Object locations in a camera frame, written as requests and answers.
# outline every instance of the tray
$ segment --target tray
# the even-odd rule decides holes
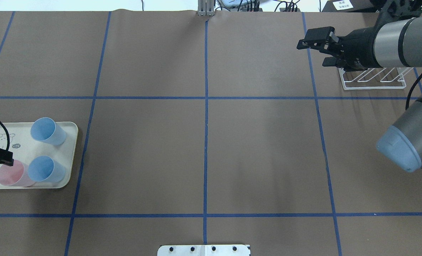
[[[36,182],[29,187],[3,186],[0,189],[20,189],[20,188],[62,188],[68,184],[72,164],[74,161],[75,147],[77,144],[78,127],[73,122],[56,122],[66,133],[66,140],[59,146],[53,146],[39,142],[31,138],[31,126],[33,123],[4,123],[9,137],[9,150],[13,152],[13,158],[29,165],[31,161],[41,155],[50,156],[55,161],[62,164],[66,170],[64,179],[60,182]],[[0,126],[0,148],[5,149],[7,139],[3,128]]]

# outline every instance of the plastic cup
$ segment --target plastic cup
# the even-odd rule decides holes
[[[39,118],[31,127],[31,137],[37,141],[57,146],[66,140],[66,133],[53,119]]]
[[[49,156],[36,157],[28,167],[29,177],[37,182],[59,182],[64,178],[64,167]]]
[[[19,160],[13,161],[13,166],[0,167],[0,184],[3,186],[28,187],[35,183],[28,175],[28,166]]]

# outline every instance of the pink cup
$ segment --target pink cup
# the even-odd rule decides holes
[[[35,183],[28,176],[28,166],[19,160],[13,161],[13,166],[0,167],[0,184],[4,186],[28,187]]]

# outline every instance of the blue cup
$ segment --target blue cup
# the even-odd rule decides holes
[[[66,140],[66,133],[51,118],[40,118],[31,127],[31,137],[37,141],[57,146]]]
[[[39,156],[29,164],[28,176],[36,182],[59,182],[65,176],[65,168],[49,156]]]

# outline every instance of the label sticker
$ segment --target label sticker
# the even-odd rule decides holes
[[[337,2],[333,2],[333,5],[336,7],[336,10],[346,10],[353,8],[352,3],[350,0],[341,0]]]

